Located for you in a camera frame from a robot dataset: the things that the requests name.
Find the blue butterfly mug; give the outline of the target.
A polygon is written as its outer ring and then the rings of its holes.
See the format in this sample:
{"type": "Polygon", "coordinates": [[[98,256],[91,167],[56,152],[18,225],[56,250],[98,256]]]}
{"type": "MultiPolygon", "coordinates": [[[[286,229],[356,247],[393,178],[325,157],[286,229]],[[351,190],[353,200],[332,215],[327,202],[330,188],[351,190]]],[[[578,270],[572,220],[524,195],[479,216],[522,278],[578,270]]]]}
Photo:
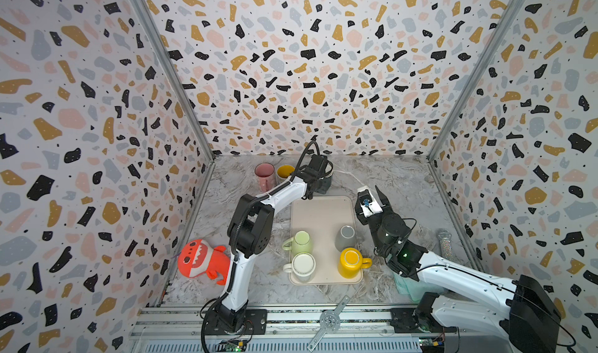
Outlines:
{"type": "Polygon", "coordinates": [[[293,174],[294,171],[295,171],[294,166],[290,166],[290,165],[279,166],[276,171],[277,181],[279,183],[282,183],[283,181],[285,181],[286,179],[291,177],[291,175],[293,174]]]}

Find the pink mug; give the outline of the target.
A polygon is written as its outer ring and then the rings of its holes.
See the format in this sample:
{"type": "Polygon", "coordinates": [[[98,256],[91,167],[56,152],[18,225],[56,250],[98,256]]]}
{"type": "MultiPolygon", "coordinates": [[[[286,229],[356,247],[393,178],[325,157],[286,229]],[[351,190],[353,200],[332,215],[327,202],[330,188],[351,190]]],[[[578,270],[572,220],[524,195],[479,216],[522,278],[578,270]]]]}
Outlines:
{"type": "Polygon", "coordinates": [[[258,180],[259,189],[265,193],[277,185],[276,169],[274,165],[263,162],[255,167],[255,176],[258,180]]]}

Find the light green mug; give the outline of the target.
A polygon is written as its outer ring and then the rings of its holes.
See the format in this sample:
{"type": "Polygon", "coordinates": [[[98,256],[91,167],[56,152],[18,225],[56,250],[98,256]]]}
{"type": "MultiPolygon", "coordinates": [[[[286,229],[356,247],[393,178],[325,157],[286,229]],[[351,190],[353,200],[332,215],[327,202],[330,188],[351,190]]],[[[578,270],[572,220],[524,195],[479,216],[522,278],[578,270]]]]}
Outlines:
{"type": "Polygon", "coordinates": [[[302,230],[286,240],[282,245],[282,249],[289,251],[291,256],[294,257],[300,253],[311,253],[313,250],[313,242],[309,233],[302,230]]]}

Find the dark green mug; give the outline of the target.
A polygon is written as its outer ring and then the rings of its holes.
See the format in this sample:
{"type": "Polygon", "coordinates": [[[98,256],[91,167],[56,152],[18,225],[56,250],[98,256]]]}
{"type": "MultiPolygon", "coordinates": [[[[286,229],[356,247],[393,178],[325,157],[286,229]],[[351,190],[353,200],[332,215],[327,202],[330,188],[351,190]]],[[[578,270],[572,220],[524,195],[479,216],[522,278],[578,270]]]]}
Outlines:
{"type": "Polygon", "coordinates": [[[332,185],[333,179],[333,163],[328,162],[325,168],[325,175],[321,180],[319,188],[316,190],[318,194],[326,194],[332,185]]]}

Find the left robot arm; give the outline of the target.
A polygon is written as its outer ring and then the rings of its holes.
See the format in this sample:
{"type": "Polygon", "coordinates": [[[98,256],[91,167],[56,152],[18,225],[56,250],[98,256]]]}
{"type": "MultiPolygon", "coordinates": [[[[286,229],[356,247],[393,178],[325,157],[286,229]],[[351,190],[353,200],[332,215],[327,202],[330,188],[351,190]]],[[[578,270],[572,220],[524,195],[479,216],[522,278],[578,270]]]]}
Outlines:
{"type": "Polygon", "coordinates": [[[313,199],[330,164],[327,156],[314,154],[308,164],[299,164],[278,186],[258,196],[240,198],[227,230],[231,248],[227,281],[223,293],[206,312],[204,327],[218,324],[230,333],[243,328],[255,260],[269,244],[277,212],[296,200],[313,199]]]}

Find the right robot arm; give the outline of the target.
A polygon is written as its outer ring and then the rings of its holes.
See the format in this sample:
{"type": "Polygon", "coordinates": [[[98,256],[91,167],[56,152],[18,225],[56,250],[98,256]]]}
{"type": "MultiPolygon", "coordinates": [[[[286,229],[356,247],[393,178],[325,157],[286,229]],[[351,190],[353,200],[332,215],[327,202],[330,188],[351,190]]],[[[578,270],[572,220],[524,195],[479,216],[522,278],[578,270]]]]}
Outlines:
{"type": "Polygon", "coordinates": [[[425,293],[414,313],[417,323],[492,334],[519,352],[556,351],[562,316],[536,279],[475,271],[411,242],[411,228],[380,189],[359,188],[355,213],[369,227],[375,254],[392,272],[460,296],[425,293]]]}

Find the grey mug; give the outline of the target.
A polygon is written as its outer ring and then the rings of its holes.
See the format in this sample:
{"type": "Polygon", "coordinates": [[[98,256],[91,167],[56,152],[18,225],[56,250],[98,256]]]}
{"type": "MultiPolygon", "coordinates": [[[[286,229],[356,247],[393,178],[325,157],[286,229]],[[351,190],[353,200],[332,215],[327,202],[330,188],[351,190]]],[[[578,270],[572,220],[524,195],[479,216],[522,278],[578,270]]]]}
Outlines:
{"type": "Polygon", "coordinates": [[[335,247],[339,252],[343,252],[347,248],[356,248],[357,243],[357,233],[350,225],[344,225],[336,233],[335,247]]]}

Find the yellow mug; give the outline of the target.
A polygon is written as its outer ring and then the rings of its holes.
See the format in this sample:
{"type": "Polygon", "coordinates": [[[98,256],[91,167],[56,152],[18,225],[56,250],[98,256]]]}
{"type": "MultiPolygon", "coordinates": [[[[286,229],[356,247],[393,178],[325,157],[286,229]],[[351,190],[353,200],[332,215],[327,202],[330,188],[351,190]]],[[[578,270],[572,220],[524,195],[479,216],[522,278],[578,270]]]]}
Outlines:
{"type": "Polygon", "coordinates": [[[371,266],[372,259],[363,257],[358,249],[349,247],[339,256],[338,272],[343,278],[352,279],[371,266]]]}

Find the white mug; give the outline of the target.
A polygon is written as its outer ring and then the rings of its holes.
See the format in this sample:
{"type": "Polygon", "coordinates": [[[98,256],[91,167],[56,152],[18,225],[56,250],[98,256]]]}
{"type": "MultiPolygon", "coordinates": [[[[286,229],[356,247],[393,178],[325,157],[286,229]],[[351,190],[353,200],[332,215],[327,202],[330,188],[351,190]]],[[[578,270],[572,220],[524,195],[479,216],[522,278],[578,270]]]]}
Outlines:
{"type": "Polygon", "coordinates": [[[307,283],[316,271],[316,259],[311,253],[299,253],[289,264],[283,266],[283,271],[294,275],[300,283],[307,283]]]}

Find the beige plastic tray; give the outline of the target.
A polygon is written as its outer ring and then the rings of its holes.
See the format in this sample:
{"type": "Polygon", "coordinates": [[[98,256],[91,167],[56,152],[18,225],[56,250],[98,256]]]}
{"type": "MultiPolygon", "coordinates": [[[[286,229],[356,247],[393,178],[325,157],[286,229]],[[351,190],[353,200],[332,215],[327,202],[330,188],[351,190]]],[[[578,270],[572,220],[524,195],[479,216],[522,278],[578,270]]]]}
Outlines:
{"type": "Polygon", "coordinates": [[[340,252],[335,239],[345,225],[357,227],[349,197],[313,197],[292,203],[291,236],[305,231],[313,242],[311,254],[316,259],[316,269],[307,285],[354,285],[362,281],[362,271],[353,278],[344,278],[338,272],[340,252]]]}

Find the glitter filled glass tube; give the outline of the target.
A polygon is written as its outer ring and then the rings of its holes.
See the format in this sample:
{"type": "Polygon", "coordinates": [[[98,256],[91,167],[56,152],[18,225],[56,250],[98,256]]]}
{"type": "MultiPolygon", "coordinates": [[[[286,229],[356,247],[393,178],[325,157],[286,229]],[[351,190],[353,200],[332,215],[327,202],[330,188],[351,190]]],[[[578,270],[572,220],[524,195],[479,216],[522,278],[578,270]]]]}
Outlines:
{"type": "Polygon", "coordinates": [[[439,238],[439,245],[441,254],[444,258],[450,259],[453,257],[452,234],[447,230],[439,230],[437,232],[439,238]]]}

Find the light green cloth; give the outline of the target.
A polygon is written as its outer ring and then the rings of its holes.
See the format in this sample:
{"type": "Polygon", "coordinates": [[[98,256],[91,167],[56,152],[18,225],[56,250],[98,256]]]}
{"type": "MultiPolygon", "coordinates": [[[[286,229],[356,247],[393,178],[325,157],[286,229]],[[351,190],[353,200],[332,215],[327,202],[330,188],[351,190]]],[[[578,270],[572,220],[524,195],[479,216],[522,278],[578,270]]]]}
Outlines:
{"type": "Polygon", "coordinates": [[[401,277],[398,274],[394,274],[393,276],[398,292],[401,295],[408,295],[414,303],[419,303],[427,292],[439,295],[446,292],[446,289],[437,285],[428,284],[423,281],[414,281],[411,278],[401,277]]]}

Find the red shark toy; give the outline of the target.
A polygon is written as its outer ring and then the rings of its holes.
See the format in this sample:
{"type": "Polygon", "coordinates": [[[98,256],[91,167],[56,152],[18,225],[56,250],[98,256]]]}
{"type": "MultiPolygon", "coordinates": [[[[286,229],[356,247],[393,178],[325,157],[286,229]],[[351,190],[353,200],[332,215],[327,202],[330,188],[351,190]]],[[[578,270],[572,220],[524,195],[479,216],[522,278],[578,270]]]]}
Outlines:
{"type": "Polygon", "coordinates": [[[196,239],[187,243],[178,257],[178,270],[187,278],[207,275],[216,280],[218,285],[226,285],[230,258],[227,247],[212,247],[205,239],[196,239]]]}

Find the metal perforated bracket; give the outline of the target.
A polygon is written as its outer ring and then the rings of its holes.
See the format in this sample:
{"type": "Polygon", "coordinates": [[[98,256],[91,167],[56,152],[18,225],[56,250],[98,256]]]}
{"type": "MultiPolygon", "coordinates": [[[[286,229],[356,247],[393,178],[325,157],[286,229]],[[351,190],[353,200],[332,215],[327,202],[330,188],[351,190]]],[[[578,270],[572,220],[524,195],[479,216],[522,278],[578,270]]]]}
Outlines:
{"type": "Polygon", "coordinates": [[[345,295],[334,309],[327,309],[322,312],[319,319],[319,331],[308,344],[308,351],[313,352],[320,341],[327,335],[339,330],[341,319],[340,314],[344,311],[350,301],[350,296],[345,295]]]}

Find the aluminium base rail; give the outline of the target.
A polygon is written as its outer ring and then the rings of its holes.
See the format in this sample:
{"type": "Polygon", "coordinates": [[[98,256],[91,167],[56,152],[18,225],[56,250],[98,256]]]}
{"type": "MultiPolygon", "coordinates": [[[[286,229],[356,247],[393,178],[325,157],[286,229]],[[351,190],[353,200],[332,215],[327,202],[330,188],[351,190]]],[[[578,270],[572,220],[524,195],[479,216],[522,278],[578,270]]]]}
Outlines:
{"type": "Polygon", "coordinates": [[[512,352],[507,340],[457,327],[419,327],[413,306],[250,306],[237,332],[203,320],[198,306],[147,308],[127,352],[512,352]]]}

